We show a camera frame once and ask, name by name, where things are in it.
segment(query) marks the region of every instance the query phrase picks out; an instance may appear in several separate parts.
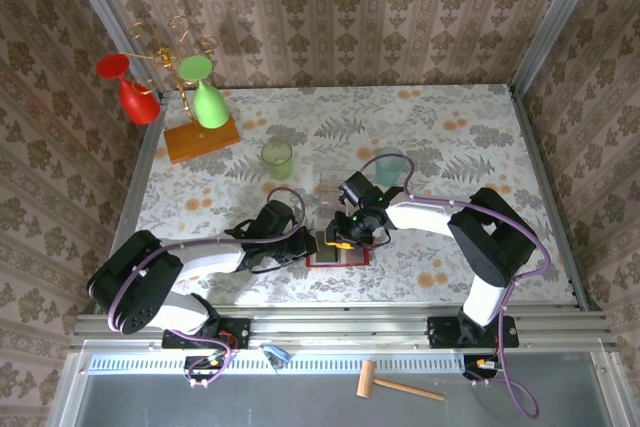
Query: wooden hammer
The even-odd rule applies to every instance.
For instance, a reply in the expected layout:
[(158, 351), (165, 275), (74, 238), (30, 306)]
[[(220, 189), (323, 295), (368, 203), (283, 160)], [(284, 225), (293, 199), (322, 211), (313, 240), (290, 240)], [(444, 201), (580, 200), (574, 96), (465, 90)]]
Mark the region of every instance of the wooden hammer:
[(429, 399), (444, 401), (444, 395), (442, 394), (436, 394), (435, 392), (429, 392), (428, 390), (416, 389), (415, 387), (398, 384), (389, 380), (376, 379), (373, 376), (375, 371), (376, 363), (372, 360), (365, 360), (362, 363), (360, 380), (358, 381), (358, 391), (356, 392), (358, 397), (364, 397), (365, 399), (370, 398), (373, 384), (376, 384), (381, 385), (382, 387), (408, 392), (409, 394), (421, 395), (422, 397), (427, 397)]

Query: wall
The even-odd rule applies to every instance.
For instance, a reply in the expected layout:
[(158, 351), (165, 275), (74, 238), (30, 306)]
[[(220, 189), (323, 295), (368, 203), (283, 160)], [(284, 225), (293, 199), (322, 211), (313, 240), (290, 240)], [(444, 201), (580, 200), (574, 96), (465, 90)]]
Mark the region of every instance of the wall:
[(87, 0), (0, 0), (0, 426), (44, 423), (142, 132)]
[(580, 0), (525, 105), (640, 399), (640, 0)]
[(508, 83), (551, 0), (111, 0), (219, 35), (225, 87)]

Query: wooden mallet head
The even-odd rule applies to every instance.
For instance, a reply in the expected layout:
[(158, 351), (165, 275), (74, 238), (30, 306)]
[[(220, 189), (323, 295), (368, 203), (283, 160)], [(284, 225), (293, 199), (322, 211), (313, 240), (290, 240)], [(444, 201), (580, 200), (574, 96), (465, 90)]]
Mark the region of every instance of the wooden mallet head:
[(376, 363), (371, 360), (362, 362), (362, 370), (360, 370), (360, 380), (358, 381), (358, 397), (368, 399), (371, 397), (373, 390), (373, 375), (376, 373)]

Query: orange wooden block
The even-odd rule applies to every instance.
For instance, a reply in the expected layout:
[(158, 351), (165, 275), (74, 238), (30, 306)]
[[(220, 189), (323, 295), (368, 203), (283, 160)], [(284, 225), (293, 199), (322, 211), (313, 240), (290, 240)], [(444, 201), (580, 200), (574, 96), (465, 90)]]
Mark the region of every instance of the orange wooden block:
[(169, 159), (172, 164), (193, 159), (199, 155), (213, 152), (236, 142), (240, 142), (240, 134), (233, 121), (233, 117), (222, 127), (217, 129), (202, 128), (203, 137), (200, 137), (198, 126), (189, 122), (174, 129), (164, 131), (164, 140), (167, 143)]

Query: floral tablecloth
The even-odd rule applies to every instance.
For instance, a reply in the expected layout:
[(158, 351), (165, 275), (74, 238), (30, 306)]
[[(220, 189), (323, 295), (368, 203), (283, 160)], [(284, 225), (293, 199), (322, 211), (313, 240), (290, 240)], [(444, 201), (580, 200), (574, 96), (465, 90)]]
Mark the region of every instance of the floral tablecloth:
[[(266, 193), (281, 185), (260, 160), (262, 146), (274, 138), (293, 146), (293, 174), (286, 182), (302, 194), (313, 227), (320, 172), (356, 171), (376, 149), (393, 145), (416, 162), (415, 193), (467, 199), (490, 186), (535, 229), (554, 266), (544, 278), (527, 280), (514, 301), (575, 304), (505, 86), (255, 89), (224, 95), (242, 141), (172, 165), (161, 136), (138, 229), (163, 238), (205, 237), (255, 217)], [(167, 127), (185, 123), (178, 93), (166, 98)], [(295, 204), (289, 194), (278, 195)], [(214, 304), (244, 306), (464, 301), (473, 273), (451, 238), (422, 231), (392, 236), (367, 267), (307, 269), (300, 262), (263, 275), (216, 274), (185, 288)], [(541, 259), (534, 253), (523, 269)]]

